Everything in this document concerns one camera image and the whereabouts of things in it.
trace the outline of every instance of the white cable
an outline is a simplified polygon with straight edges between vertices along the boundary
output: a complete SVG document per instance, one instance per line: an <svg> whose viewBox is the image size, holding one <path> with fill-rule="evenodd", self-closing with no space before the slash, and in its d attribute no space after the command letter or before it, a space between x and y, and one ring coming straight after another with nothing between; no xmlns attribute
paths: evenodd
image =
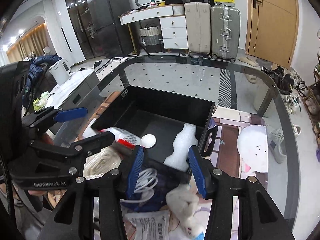
<svg viewBox="0 0 320 240"><path fill-rule="evenodd" d="M138 176L136 188L134 190L134 193L142 193L141 196L145 196L143 199L139 200L125 200L125 199L120 199L120 202L124 203L143 203L148 201L150 198L153 197L155 191L153 188L157 185L158 183L158 178L156 177L158 174L157 170L153 168L148 168L145 169L144 171L141 171Z"/></svg>

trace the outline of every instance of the refrigerator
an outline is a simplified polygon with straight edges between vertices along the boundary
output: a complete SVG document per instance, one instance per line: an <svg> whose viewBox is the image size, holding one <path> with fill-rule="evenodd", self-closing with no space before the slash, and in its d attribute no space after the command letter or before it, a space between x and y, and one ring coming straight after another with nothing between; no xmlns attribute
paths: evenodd
<svg viewBox="0 0 320 240"><path fill-rule="evenodd" d="M129 0L87 0L96 33L106 58L129 54L133 45L127 25L119 16L131 10Z"/></svg>

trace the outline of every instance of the plastic bottle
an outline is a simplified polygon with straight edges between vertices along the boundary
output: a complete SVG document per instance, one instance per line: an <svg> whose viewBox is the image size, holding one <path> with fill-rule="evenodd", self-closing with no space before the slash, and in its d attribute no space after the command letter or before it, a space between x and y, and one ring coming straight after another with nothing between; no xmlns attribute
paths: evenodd
<svg viewBox="0 0 320 240"><path fill-rule="evenodd" d="M189 148L192 145L198 146L198 140L195 137L196 126L185 123L183 130L177 134L173 142L173 153L166 157L164 164L177 170L186 172L189 168L187 157Z"/></svg>
<svg viewBox="0 0 320 240"><path fill-rule="evenodd" d="M150 0L150 4L151 4L151 7L155 7L156 6L156 0Z"/></svg>

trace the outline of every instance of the glass table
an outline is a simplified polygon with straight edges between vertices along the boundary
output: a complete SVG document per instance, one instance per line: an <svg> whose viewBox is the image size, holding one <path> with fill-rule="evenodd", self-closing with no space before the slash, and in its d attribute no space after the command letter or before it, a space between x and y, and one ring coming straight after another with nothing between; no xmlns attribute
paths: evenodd
<svg viewBox="0 0 320 240"><path fill-rule="evenodd" d="M249 82L252 76L257 77L257 82ZM281 95L268 75L255 68L206 58L134 57L113 69L91 90L79 104L88 109L88 115L64 123L54 143L68 147L104 100L129 85L215 102L212 117L219 130L213 152L207 158L230 176L256 176L293 229L300 186L298 148ZM237 148L242 130L252 124L266 127L262 146L257 146L267 149L262 171L256 168L254 156L239 154ZM273 155L268 148L268 138L275 133L283 141L281 156ZM210 203L203 201L200 205L209 205L210 211ZM237 239L237 208L235 200L232 239Z"/></svg>

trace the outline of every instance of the white kettle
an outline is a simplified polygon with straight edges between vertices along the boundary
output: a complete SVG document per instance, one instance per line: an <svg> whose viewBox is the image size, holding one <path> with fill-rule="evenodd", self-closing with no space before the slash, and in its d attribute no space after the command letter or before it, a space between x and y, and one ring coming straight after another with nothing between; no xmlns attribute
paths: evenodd
<svg viewBox="0 0 320 240"><path fill-rule="evenodd" d="M59 60L49 68L57 84L61 86L64 82L69 80L69 73L71 72L68 62L65 58Z"/></svg>

